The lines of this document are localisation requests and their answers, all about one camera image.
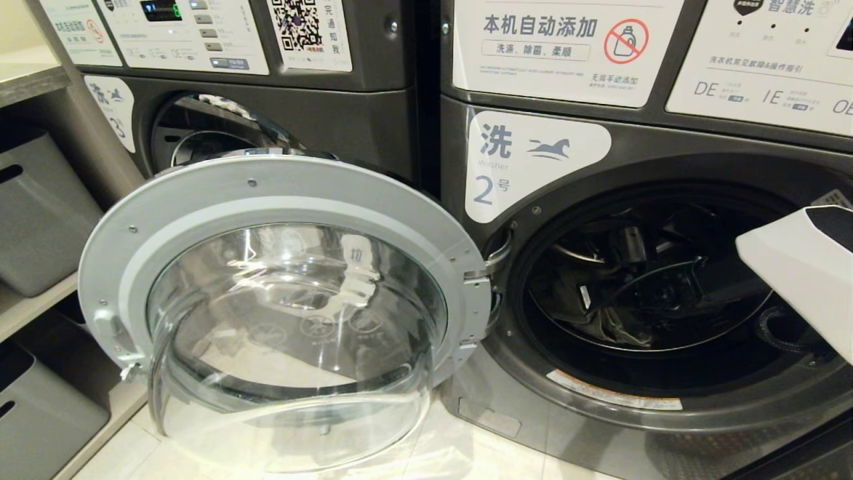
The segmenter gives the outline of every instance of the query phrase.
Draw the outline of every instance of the front-loading washer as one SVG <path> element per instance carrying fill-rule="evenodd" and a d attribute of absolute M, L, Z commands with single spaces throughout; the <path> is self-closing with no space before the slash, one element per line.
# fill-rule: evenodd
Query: front-loading washer
<path fill-rule="evenodd" d="M 853 407 L 853 369 L 734 245 L 851 206 L 852 2 L 446 0 L 442 18 L 442 203 L 511 250 L 452 413 L 616 477 L 716 479 Z"/>
<path fill-rule="evenodd" d="M 416 2 L 32 2 L 146 176 L 298 147 L 420 183 Z"/>

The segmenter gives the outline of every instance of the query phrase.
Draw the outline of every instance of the label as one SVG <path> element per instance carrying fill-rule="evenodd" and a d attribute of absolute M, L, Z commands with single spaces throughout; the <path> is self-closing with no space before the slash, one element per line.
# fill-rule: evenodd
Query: label
<path fill-rule="evenodd" d="M 522 198 L 607 155 L 601 125 L 484 111 L 468 126 L 465 211 L 489 223 Z"/>
<path fill-rule="evenodd" d="M 562 370 L 553 370 L 546 375 L 546 377 L 548 377 L 552 382 L 558 383 L 573 392 L 595 398 L 596 400 L 606 401 L 607 403 L 621 405 L 623 407 L 645 408 L 647 410 L 684 409 L 684 407 L 682 407 L 682 401 L 679 398 L 656 398 L 651 396 L 622 394 L 582 382 Z"/>
<path fill-rule="evenodd" d="M 41 0 L 41 3 L 74 63 L 121 67 L 119 52 L 91 0 Z"/>
<path fill-rule="evenodd" d="M 853 209 L 853 202 L 850 202 L 850 199 L 844 196 L 844 193 L 842 193 L 839 189 L 830 191 L 826 195 L 823 195 L 817 200 L 813 201 L 811 204 L 814 206 L 838 205 L 839 207 Z"/>
<path fill-rule="evenodd" d="M 97 0 L 136 68 L 266 75 L 248 0 Z"/>
<path fill-rule="evenodd" d="M 284 68 L 351 72 L 341 0 L 267 0 Z"/>
<path fill-rule="evenodd" d="M 666 109 L 853 136 L 851 30 L 853 0 L 708 2 Z"/>
<path fill-rule="evenodd" d="M 113 128 L 115 136 L 131 153 L 136 152 L 133 143 L 133 92 L 122 79 L 85 75 L 86 88 L 95 98 L 101 113 Z"/>
<path fill-rule="evenodd" d="M 456 2 L 453 85 L 642 107 L 683 0 Z"/>

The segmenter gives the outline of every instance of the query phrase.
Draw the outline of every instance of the floor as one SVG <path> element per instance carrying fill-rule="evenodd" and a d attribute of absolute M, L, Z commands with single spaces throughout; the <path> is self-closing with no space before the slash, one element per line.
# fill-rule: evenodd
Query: floor
<path fill-rule="evenodd" d="M 155 433 L 144 407 L 74 480 L 617 480 L 557 460 L 464 422 L 432 404 L 408 439 L 345 471 L 282 475 L 227 471 L 190 458 Z"/>

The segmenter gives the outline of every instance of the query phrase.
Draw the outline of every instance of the digital display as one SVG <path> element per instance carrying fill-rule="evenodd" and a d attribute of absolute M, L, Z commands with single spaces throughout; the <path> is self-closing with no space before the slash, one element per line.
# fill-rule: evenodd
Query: digital display
<path fill-rule="evenodd" d="M 850 23 L 847 24 L 847 28 L 845 28 L 844 33 L 841 34 L 841 39 L 838 41 L 838 45 L 836 45 L 835 48 L 839 50 L 853 51 L 853 18 L 850 19 Z"/>
<path fill-rule="evenodd" d="M 143 0 L 140 4 L 148 21 L 182 20 L 177 0 Z"/>

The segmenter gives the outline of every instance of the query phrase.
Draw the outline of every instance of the open washer door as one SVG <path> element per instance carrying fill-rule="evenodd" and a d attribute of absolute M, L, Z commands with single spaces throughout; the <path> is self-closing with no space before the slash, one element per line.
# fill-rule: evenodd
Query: open washer door
<path fill-rule="evenodd" d="M 341 161 L 247 150 L 167 172 L 86 245 L 87 323 L 206 459 L 316 471 L 384 450 L 485 334 L 490 281 L 437 203 Z"/>

